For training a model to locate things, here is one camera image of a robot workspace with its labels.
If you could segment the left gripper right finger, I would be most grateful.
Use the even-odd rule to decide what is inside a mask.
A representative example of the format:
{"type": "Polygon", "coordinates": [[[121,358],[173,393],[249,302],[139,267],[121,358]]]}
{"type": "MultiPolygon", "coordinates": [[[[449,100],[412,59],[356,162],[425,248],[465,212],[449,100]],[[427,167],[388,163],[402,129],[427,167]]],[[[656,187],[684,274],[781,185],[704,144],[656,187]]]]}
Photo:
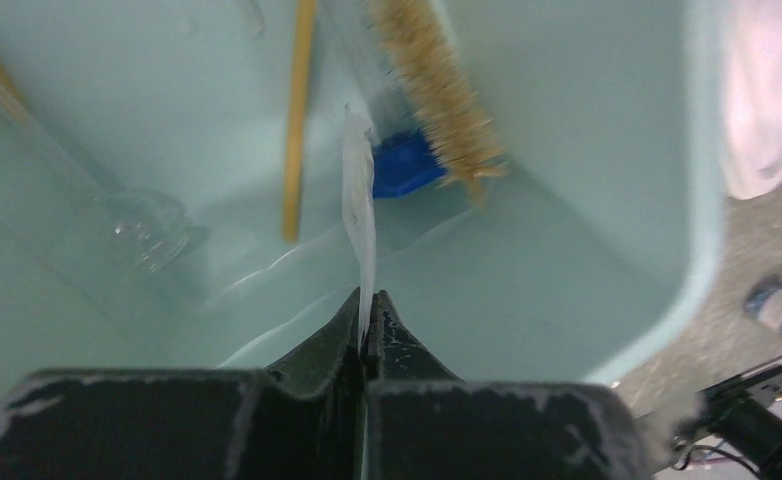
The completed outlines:
{"type": "Polygon", "coordinates": [[[646,479],[636,421],[609,387],[465,381],[374,296],[367,344],[368,479],[646,479]]]}

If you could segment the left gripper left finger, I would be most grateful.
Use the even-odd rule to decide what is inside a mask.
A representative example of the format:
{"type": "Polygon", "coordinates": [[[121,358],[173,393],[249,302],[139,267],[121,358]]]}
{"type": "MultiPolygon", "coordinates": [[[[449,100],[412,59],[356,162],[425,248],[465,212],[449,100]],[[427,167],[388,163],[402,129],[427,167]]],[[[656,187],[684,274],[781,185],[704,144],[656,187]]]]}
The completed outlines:
{"type": "Polygon", "coordinates": [[[352,479],[359,306],[265,368],[34,372],[0,404],[0,479],[352,479]]]}

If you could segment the small white plastic bag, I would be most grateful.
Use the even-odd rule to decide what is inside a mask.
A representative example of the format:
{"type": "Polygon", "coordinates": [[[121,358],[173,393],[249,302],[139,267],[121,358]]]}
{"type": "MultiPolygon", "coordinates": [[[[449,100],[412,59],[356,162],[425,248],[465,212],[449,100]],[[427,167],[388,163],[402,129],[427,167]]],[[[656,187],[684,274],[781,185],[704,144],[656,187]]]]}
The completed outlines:
{"type": "Polygon", "coordinates": [[[376,222],[373,202],[372,122],[345,105],[342,157],[342,215],[359,264],[359,345],[368,336],[376,281],[376,222]]]}

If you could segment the blue hexagonal cap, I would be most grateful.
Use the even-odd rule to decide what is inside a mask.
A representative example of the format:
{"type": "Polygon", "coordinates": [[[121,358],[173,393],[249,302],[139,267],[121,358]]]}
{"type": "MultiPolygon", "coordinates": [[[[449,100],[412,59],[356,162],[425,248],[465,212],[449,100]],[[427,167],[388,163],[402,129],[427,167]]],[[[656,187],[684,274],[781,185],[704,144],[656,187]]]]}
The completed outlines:
{"type": "Polygon", "coordinates": [[[372,147],[375,199],[399,198],[447,173],[420,129],[401,132],[372,147]]]}

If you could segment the brown test tube brush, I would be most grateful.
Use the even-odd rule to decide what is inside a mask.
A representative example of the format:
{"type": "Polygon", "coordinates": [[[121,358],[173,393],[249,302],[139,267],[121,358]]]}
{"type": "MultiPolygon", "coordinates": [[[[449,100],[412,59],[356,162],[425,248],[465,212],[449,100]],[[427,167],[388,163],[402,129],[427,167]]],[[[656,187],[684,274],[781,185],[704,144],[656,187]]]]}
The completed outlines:
{"type": "Polygon", "coordinates": [[[370,1],[367,11],[413,116],[446,170],[441,184],[461,183],[473,203],[485,178],[507,173],[492,117],[480,105],[438,13],[429,1],[370,1]]]}

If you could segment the amber rubber tube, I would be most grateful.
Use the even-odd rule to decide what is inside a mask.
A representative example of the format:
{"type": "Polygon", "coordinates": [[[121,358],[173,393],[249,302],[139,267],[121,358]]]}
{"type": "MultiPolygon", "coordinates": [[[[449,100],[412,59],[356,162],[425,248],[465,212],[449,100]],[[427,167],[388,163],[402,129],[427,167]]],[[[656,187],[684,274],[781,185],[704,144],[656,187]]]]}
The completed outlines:
{"type": "Polygon", "coordinates": [[[281,223],[283,240],[289,243],[296,242],[299,237],[304,128],[316,8],[315,0],[298,1],[294,22],[281,223]]]}

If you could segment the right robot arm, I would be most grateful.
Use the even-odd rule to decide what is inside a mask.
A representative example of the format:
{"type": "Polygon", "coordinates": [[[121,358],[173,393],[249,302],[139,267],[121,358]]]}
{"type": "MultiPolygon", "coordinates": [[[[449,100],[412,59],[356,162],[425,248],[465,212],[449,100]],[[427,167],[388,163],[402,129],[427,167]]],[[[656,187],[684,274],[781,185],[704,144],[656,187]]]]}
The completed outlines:
{"type": "Polygon", "coordinates": [[[782,364],[730,377],[697,393],[695,420],[677,427],[669,466],[684,471],[708,454],[738,464],[756,479],[782,479],[782,364]]]}

